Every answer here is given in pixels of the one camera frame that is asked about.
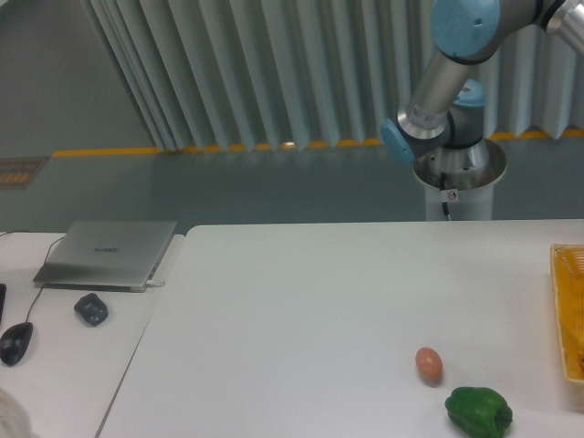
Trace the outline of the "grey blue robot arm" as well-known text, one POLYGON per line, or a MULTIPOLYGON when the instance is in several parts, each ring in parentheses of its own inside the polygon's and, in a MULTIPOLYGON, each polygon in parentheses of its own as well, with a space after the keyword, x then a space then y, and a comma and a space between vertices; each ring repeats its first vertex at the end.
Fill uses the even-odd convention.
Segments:
POLYGON ((483 138, 481 87, 463 93, 474 66, 515 32, 539 26, 583 50, 580 1, 437 1, 431 14, 436 49, 409 101, 381 125, 381 139, 399 161, 412 163, 445 147, 461 150, 483 138))

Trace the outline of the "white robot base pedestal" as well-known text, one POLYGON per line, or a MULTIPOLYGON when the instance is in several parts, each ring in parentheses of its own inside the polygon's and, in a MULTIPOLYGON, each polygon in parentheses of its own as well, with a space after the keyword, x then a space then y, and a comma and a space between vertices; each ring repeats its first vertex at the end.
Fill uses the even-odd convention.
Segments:
POLYGON ((488 221, 493 215, 495 185, 506 171, 506 155, 482 139, 464 149, 439 147, 413 165, 424 190, 428 221, 488 221))

